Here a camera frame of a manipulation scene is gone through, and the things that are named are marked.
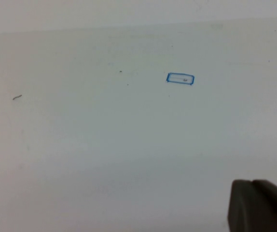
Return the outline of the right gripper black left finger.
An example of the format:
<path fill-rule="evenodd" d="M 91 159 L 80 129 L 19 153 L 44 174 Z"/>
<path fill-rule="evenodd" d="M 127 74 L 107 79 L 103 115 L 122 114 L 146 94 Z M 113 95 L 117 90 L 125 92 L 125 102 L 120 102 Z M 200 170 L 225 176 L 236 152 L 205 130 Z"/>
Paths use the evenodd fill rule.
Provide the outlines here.
<path fill-rule="evenodd" d="M 229 231 L 277 232 L 277 211 L 252 182 L 232 182 L 227 216 Z"/>

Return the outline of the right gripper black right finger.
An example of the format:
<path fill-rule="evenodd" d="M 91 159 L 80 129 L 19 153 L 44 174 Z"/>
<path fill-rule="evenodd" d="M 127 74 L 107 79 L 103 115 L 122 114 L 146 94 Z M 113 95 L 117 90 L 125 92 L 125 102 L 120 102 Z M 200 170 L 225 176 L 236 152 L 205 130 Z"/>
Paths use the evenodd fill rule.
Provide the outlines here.
<path fill-rule="evenodd" d="M 277 186 L 268 180 L 253 180 L 252 183 L 277 211 Z"/>

